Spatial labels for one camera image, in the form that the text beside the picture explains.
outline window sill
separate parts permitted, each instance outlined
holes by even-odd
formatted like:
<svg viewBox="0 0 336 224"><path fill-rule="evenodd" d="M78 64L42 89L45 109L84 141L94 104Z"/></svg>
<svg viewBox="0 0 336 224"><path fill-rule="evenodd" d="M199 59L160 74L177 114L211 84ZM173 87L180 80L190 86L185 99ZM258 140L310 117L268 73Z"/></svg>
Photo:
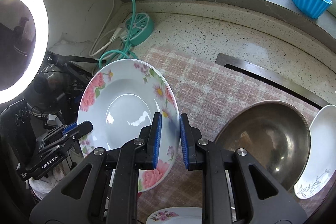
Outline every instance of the window sill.
<svg viewBox="0 0 336 224"><path fill-rule="evenodd" d="M216 2L243 7L282 20L308 33L336 52L336 18L328 11L318 19L311 19L298 10L292 0L216 0Z"/></svg>

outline placemat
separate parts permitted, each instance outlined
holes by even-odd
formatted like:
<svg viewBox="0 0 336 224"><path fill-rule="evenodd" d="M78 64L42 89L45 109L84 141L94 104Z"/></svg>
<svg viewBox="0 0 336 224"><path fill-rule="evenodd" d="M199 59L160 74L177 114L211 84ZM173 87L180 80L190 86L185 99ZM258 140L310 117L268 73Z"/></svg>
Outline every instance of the placemat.
<svg viewBox="0 0 336 224"><path fill-rule="evenodd" d="M176 97L180 113L187 113L190 125L199 128L211 141L239 111L262 100L282 100L296 107L312 122L317 108L264 82L175 50L153 46L142 60L158 69ZM297 201L310 215L330 189L335 174L325 188L312 198ZM143 223L156 210L167 207L202 207L202 172L187 171L181 146L168 176L138 199L138 219Z"/></svg>

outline checkered cloth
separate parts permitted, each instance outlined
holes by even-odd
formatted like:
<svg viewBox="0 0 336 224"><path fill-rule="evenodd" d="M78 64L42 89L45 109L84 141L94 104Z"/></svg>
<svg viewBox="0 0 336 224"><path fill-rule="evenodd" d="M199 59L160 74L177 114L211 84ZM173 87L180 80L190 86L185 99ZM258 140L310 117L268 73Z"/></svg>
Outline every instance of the checkered cloth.
<svg viewBox="0 0 336 224"><path fill-rule="evenodd" d="M169 48L154 46L142 60L158 69L175 95L180 113L187 113L190 125L211 141L239 111L262 100L277 99L296 107L310 124L318 109L275 87L199 58ZM335 176L312 198L298 200L310 215L327 194ZM185 169L181 147L173 168L161 184L138 199L138 219L146 222L156 210L202 207L202 171Z"/></svg>

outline white oval dish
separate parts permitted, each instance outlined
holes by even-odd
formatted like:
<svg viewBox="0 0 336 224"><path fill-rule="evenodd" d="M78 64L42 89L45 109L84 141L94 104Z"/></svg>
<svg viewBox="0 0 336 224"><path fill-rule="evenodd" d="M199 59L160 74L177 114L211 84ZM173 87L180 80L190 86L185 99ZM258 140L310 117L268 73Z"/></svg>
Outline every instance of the white oval dish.
<svg viewBox="0 0 336 224"><path fill-rule="evenodd" d="M300 199L311 198L327 184L336 170L336 106L327 105L310 125L311 147L307 165L294 185Z"/></svg>
<svg viewBox="0 0 336 224"><path fill-rule="evenodd" d="M152 213L146 224L201 224L202 208L197 207L171 207L158 210Z"/></svg>
<svg viewBox="0 0 336 224"><path fill-rule="evenodd" d="M158 185L171 170L179 148L179 110L167 81L154 67L122 59L103 67L82 97L77 123L90 121L93 130L79 140L84 156L94 148L112 150L137 138L162 113L159 161L154 170L140 170L138 192Z"/></svg>

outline coiled teal cord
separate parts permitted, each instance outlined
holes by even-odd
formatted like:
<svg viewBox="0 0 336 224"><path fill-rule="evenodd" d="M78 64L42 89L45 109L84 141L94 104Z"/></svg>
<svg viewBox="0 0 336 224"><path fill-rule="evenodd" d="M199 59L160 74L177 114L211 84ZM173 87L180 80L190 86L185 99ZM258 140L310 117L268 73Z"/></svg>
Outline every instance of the coiled teal cord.
<svg viewBox="0 0 336 224"><path fill-rule="evenodd" d="M99 66L100 69L102 68L101 62L102 62L103 58L105 56L113 53L113 52L114 52L114 54L110 57L110 59L106 62L106 64L110 63L112 61L112 59L115 58L119 54L120 54L120 57L118 59L129 58L127 54L130 54L135 59L138 59L137 56L135 55L135 53L130 51L130 48L132 47L132 44L129 42L130 37L131 37L131 33L132 33L132 29L133 29L134 20L135 20L135 10L136 10L135 0L132 0L132 19L131 19L130 30L128 32L124 48L123 48L122 51L121 50L110 50L110 51L105 52L99 59L98 66Z"/></svg>

